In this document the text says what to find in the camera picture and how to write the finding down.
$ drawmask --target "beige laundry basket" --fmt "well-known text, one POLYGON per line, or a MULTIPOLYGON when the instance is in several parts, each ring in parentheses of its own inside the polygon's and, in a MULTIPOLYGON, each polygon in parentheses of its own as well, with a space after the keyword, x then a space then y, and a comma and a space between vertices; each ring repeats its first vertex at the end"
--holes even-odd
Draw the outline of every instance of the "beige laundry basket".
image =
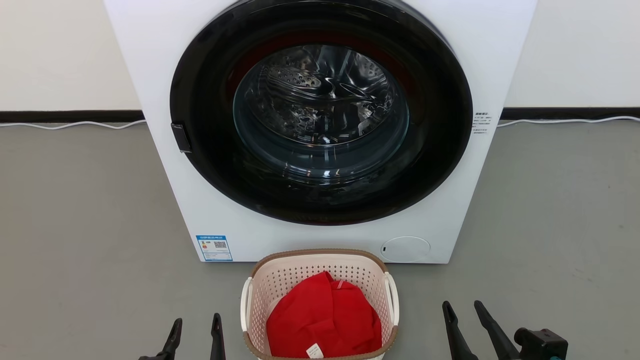
POLYGON ((374 255, 359 250, 321 249, 273 254, 260 261, 244 283, 240 300, 240 322, 244 341, 261 360, 271 356, 266 323, 272 310, 294 286, 307 277, 327 271, 335 280, 357 285, 376 310, 382 325, 382 348, 368 354, 334 357, 340 360, 380 360, 396 340, 398 293, 394 278, 374 255))

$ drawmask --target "white basket handle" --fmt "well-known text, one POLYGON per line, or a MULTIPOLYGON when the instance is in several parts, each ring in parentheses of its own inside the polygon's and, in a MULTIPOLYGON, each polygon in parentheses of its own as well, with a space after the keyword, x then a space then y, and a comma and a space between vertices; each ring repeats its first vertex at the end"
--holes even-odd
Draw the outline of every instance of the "white basket handle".
POLYGON ((253 278, 249 277, 245 282, 242 288, 242 295, 240 298, 240 326, 242 327, 242 331, 247 331, 247 322, 249 320, 250 309, 249 306, 249 296, 250 296, 250 288, 253 278))
POLYGON ((394 326, 398 326, 398 323, 400 322, 400 303, 398 301, 398 289, 396 288, 394 277, 392 277, 388 272, 385 272, 385 275, 387 276, 389 290, 391 291, 390 305, 392 306, 394 326))

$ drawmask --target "washing machine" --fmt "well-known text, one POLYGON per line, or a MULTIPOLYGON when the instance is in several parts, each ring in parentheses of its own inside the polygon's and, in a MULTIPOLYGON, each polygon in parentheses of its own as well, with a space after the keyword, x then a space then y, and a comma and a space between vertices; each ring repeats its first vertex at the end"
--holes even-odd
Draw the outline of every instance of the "washing machine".
POLYGON ((201 261, 447 263, 536 0, 105 4, 201 261))

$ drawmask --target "white wall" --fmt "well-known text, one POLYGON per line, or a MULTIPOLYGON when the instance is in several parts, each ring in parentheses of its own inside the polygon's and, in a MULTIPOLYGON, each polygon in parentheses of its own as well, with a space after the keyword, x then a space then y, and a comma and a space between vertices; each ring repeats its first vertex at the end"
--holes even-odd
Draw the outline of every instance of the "white wall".
MULTIPOLYGON (((640 106, 638 18, 540 0, 506 106, 640 106)), ((0 111, 138 108, 102 0, 0 0, 0 111)))

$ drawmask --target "power cord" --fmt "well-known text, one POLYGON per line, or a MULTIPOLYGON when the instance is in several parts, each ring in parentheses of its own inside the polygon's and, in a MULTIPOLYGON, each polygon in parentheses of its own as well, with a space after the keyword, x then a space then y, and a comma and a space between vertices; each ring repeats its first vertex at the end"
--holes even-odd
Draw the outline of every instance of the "power cord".
POLYGON ((130 122, 128 124, 122 125, 122 126, 112 126, 112 125, 103 124, 101 122, 94 122, 94 121, 72 122, 71 124, 65 124, 65 125, 61 125, 61 126, 42 126, 42 125, 36 125, 36 124, 27 124, 25 122, 15 122, 15 123, 10 123, 10 124, 0 124, 0 127, 28 126, 28 127, 35 127, 37 129, 43 129, 43 130, 62 130, 62 129, 66 129, 68 127, 78 126, 78 125, 96 125, 96 126, 106 127, 108 129, 113 129, 113 130, 122 130, 122 129, 126 129, 126 128, 134 126, 134 125, 144 124, 146 122, 147 122, 146 120, 138 120, 138 121, 134 121, 134 122, 130 122))
MULTIPOLYGON (((571 122, 582 122, 582 123, 585 123, 585 124, 598 124, 598 123, 601 123, 601 122, 607 122, 607 121, 613 121, 613 120, 631 120, 631 121, 640 122, 640 118, 633 117, 633 116, 616 116, 616 117, 608 117, 606 119, 598 119, 598 120, 588 120, 588 119, 527 120, 527 119, 523 119, 523 120, 514 120, 514 121, 505 122, 503 124, 499 124, 498 127, 505 127, 505 126, 515 125, 515 124, 520 124, 520 123, 527 123, 527 124, 567 124, 567 123, 571 123, 571 122)), ((42 126, 42 125, 36 125, 36 124, 28 124, 28 123, 25 123, 25 122, 16 122, 16 123, 10 123, 10 124, 0 124, 0 127, 28 126, 28 127, 35 127, 37 129, 43 129, 43 130, 61 130, 61 129, 66 129, 66 128, 72 127, 72 126, 96 125, 96 126, 106 127, 108 129, 113 129, 113 130, 122 130, 122 129, 126 129, 126 128, 134 126, 134 125, 144 124, 146 122, 147 122, 146 120, 138 120, 138 121, 130 122, 130 123, 126 124, 126 125, 122 125, 122 126, 112 126, 112 125, 107 125, 107 124, 103 124, 103 123, 100 123, 100 122, 93 122, 93 121, 73 122, 71 124, 65 124, 65 125, 61 125, 61 126, 42 126)))
POLYGON ((499 124, 498 127, 505 127, 509 125, 520 124, 525 122, 527 124, 566 124, 568 122, 583 122, 585 124, 597 124, 600 122, 607 122, 613 120, 631 120, 640 122, 640 118, 633 116, 616 116, 616 117, 607 117, 606 119, 598 119, 598 120, 587 120, 587 119, 569 119, 569 120, 514 120, 510 122, 505 122, 503 124, 499 124))

